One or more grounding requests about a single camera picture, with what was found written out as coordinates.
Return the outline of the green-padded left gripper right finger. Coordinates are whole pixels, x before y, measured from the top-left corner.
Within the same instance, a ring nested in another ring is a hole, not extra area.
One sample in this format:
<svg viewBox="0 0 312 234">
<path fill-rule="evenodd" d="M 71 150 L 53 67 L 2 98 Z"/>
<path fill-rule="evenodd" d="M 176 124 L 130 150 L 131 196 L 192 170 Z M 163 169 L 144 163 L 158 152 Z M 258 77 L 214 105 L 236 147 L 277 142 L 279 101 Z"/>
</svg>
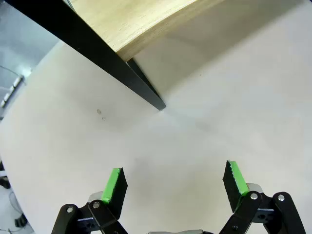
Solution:
<svg viewBox="0 0 312 234">
<path fill-rule="evenodd" d="M 261 223 L 269 234 L 306 232 L 290 194 L 265 195 L 258 184 L 245 182 L 236 161 L 226 162 L 223 182 L 233 214 L 221 234 L 245 234 L 252 223 Z"/>
</svg>

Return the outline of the green-padded left gripper left finger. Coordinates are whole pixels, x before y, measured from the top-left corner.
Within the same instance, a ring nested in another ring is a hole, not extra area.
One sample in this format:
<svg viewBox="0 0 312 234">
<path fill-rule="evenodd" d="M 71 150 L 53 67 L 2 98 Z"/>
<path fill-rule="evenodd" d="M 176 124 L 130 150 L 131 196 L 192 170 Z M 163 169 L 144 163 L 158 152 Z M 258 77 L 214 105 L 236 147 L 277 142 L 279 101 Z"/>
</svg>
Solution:
<svg viewBox="0 0 312 234">
<path fill-rule="evenodd" d="M 114 168 L 99 198 L 84 206 L 63 205 L 52 229 L 53 234 L 125 234 L 127 231 L 118 221 L 121 215 L 128 184 L 122 168 Z"/>
</svg>

